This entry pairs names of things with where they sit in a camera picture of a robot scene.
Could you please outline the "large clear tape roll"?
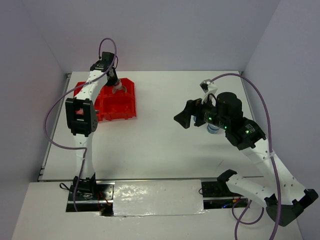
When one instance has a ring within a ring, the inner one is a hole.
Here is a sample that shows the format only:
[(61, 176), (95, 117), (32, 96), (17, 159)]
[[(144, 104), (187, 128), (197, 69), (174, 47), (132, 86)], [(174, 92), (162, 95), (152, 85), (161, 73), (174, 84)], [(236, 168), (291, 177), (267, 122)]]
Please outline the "large clear tape roll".
[(117, 80), (117, 83), (112, 88), (112, 93), (115, 94), (118, 91), (123, 91), (124, 93), (127, 92), (127, 88), (122, 84), (121, 79)]

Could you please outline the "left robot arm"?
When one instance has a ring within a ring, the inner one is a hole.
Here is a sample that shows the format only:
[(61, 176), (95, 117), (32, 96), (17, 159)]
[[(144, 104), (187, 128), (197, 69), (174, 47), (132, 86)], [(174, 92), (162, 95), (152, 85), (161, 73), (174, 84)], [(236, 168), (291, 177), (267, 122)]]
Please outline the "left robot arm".
[(116, 56), (103, 52), (99, 60), (90, 67), (85, 85), (72, 98), (65, 100), (67, 127), (70, 129), (77, 150), (76, 172), (72, 189), (76, 189), (86, 199), (97, 196), (95, 170), (92, 161), (93, 134), (98, 127), (98, 117), (94, 108), (95, 101), (104, 86), (115, 86), (119, 80), (115, 71)]

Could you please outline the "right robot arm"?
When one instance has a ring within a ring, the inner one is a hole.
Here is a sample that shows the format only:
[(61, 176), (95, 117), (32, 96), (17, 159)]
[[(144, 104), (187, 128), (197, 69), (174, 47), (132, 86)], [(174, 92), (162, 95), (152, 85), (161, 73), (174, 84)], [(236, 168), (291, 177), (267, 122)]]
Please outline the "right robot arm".
[(268, 181), (268, 186), (262, 186), (228, 169), (217, 178), (217, 190), (221, 195), (240, 194), (265, 208), (273, 221), (280, 209), (278, 224), (281, 227), (293, 222), (319, 197), (314, 189), (299, 183), (269, 150), (265, 133), (255, 121), (243, 116), (242, 102), (234, 93), (220, 93), (215, 104), (201, 98), (188, 100), (183, 111), (173, 119), (188, 129), (192, 117), (196, 118), (197, 127), (211, 124), (224, 130), (227, 140), (248, 157)]

